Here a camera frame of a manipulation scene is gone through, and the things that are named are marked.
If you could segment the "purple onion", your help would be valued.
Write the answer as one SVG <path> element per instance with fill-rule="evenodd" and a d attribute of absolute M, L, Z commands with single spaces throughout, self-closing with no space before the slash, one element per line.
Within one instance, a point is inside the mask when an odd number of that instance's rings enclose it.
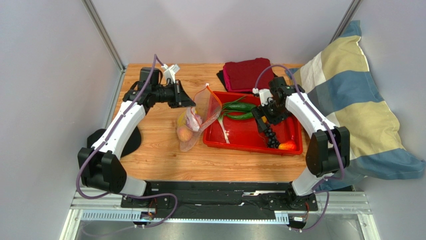
<path fill-rule="evenodd" d="M 203 123 L 203 119 L 198 114 L 188 114 L 186 116 L 186 126 L 193 132 L 198 132 Z"/>

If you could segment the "red orange tomato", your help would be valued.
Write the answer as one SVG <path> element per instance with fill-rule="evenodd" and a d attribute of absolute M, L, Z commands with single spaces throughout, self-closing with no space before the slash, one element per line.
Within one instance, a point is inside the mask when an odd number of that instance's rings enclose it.
<path fill-rule="evenodd" d="M 285 142 L 282 142 L 278 146 L 278 149 L 283 151 L 295 151 L 297 149 L 297 145 L 294 140 L 287 140 Z"/>

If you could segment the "black grape bunch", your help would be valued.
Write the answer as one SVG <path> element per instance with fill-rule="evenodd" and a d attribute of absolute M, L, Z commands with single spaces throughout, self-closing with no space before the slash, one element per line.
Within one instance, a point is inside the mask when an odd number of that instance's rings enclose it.
<path fill-rule="evenodd" d="M 269 123 L 265 124 L 265 129 L 263 130 L 263 134 L 266 137 L 266 146 L 272 149 L 278 149 L 280 146 L 280 142 L 277 139 L 277 134 L 271 128 Z"/>

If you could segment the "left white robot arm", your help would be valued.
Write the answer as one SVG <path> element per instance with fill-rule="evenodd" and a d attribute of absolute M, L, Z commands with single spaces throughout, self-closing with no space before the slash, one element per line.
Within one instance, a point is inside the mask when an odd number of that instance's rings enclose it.
<path fill-rule="evenodd" d="M 138 124 L 157 103 L 167 103 L 172 109 L 194 107 L 175 75 L 178 64 L 143 67 L 122 99 L 119 111 L 105 132 L 92 145 L 80 149 L 78 185 L 104 191 L 105 194 L 143 196 L 147 182 L 127 174 L 120 159 Z"/>

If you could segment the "peach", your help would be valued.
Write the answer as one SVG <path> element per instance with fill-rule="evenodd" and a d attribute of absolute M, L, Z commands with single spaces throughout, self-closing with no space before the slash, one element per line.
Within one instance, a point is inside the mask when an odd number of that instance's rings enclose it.
<path fill-rule="evenodd" d="M 182 125 L 176 129 L 176 134 L 178 139 L 181 142 L 188 142 L 192 139 L 194 132 L 190 130 L 187 126 Z"/>

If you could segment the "clear zip top bag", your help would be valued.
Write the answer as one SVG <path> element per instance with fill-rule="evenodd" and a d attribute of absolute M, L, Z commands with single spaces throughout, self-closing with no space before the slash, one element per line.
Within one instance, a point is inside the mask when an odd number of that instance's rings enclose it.
<path fill-rule="evenodd" d="M 197 143 L 204 130 L 217 120 L 223 106 L 208 83 L 192 100 L 195 106 L 188 107 L 176 120 L 176 135 L 182 152 L 189 151 Z"/>

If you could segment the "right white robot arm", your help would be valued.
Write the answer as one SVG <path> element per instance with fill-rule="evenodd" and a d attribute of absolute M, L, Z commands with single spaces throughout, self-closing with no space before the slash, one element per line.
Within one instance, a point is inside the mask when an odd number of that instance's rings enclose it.
<path fill-rule="evenodd" d="M 291 182 L 292 194 L 298 197 L 310 195 L 321 183 L 334 179 L 336 172 L 340 172 L 340 178 L 343 178 L 344 169 L 350 165 L 349 130 L 329 121 L 299 85 L 288 85 L 283 77 L 275 77 L 268 85 L 269 88 L 253 88 L 260 104 L 251 110 L 258 132 L 267 138 L 267 146 L 279 147 L 271 126 L 291 116 L 299 121 L 310 138 L 305 155 L 306 168 Z"/>

